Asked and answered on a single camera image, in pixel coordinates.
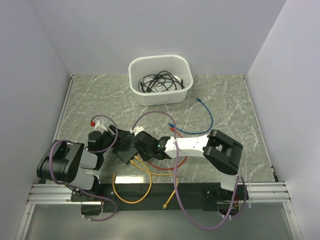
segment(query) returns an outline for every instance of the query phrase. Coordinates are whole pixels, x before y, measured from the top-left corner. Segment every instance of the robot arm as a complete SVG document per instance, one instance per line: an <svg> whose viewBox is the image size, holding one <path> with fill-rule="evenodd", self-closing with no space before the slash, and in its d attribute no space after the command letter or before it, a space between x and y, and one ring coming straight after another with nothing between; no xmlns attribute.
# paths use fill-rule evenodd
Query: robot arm
<svg viewBox="0 0 320 240"><path fill-rule="evenodd" d="M150 158L163 160L176 157L177 149L173 137L164 136L157 140L142 127L135 128L134 134L134 147L144 161ZM177 144L179 156L208 159L220 172L221 188L228 191L234 190L243 150L241 143L213 129L210 134L178 138Z"/></svg>

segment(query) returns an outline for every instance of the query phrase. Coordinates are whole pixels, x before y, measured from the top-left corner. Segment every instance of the marble tabletop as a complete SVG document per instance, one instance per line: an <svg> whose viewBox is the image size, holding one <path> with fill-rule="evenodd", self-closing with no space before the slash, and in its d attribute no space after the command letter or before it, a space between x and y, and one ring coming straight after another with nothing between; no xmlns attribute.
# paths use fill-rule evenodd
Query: marble tabletop
<svg viewBox="0 0 320 240"><path fill-rule="evenodd" d="M122 130L129 130L143 113L164 111L173 116L177 126L189 132L208 129L210 116L196 98L211 110L213 129L218 129L243 145L239 173L246 182L274 182L273 171L263 141L259 124L243 75L194 75L193 86L184 101L175 104L139 105L129 87L128 75L77 75L72 87L57 139L68 139L87 145L88 133L93 130L90 119L96 114L111 117ZM160 138L172 136L164 114L145 116L139 126L146 132ZM116 183L148 183L149 177L132 164L126 165L111 150L104 154L100 170L86 170L99 177L101 183L111 183L114 172ZM160 167L173 167L173 159L151 160ZM148 164L155 173L164 173ZM179 182L204 183L219 182L216 168L203 157L188 157L178 168ZM172 183L170 176L153 176L154 183Z"/></svg>

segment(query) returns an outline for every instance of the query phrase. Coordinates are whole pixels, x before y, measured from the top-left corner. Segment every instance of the blue ethernet cable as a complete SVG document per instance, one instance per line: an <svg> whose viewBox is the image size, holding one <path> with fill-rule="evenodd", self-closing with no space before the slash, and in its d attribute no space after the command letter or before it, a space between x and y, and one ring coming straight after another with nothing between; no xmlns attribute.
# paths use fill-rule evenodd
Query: blue ethernet cable
<svg viewBox="0 0 320 240"><path fill-rule="evenodd" d="M196 100L197 100L198 102L200 102L200 103L205 107L205 109L208 111L208 113L210 114L210 118L211 118L210 127L208 128L208 130L206 130L206 131L201 131L201 132L189 132L189 131L184 131L184 130L182 130L182 129L180 129L180 128L177 127L176 129L179 130L180 132L183 132L183 133L185 133L185 134L192 134L192 135L205 134L206 132L209 132L209 131L211 130L212 126L214 125L214 117L212 116L209 108L204 104L204 102L203 102L200 98L197 97ZM169 125L170 127L172 127L172 128L175 127L172 123L168 123L168 125Z"/></svg>

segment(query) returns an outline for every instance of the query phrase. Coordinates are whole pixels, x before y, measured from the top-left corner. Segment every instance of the white basket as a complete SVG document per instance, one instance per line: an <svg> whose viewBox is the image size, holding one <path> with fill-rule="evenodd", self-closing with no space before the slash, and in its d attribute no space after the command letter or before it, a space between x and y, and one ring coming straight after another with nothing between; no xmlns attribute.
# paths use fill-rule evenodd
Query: white basket
<svg viewBox="0 0 320 240"><path fill-rule="evenodd" d="M139 91L139 80L149 74L157 74L166 70L183 79L184 89L144 93ZM175 104L182 102L194 79L189 64L182 56L159 55L145 56L133 60L129 65L129 83L137 102L143 106Z"/></svg>

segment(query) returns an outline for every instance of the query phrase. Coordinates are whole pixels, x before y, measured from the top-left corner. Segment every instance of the gray wall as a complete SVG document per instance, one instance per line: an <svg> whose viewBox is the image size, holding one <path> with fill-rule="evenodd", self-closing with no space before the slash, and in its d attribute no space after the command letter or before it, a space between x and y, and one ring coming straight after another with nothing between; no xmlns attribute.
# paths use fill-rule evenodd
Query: gray wall
<svg viewBox="0 0 320 240"><path fill-rule="evenodd" d="M72 74L127 74L178 54L194 74L247 74L285 0L29 0Z"/></svg>
<svg viewBox="0 0 320 240"><path fill-rule="evenodd" d="M319 13L319 0L287 0L247 81L271 161L306 240L320 236Z"/></svg>
<svg viewBox="0 0 320 240"><path fill-rule="evenodd" d="M0 1L0 234L13 239L68 86L27 0Z"/></svg>

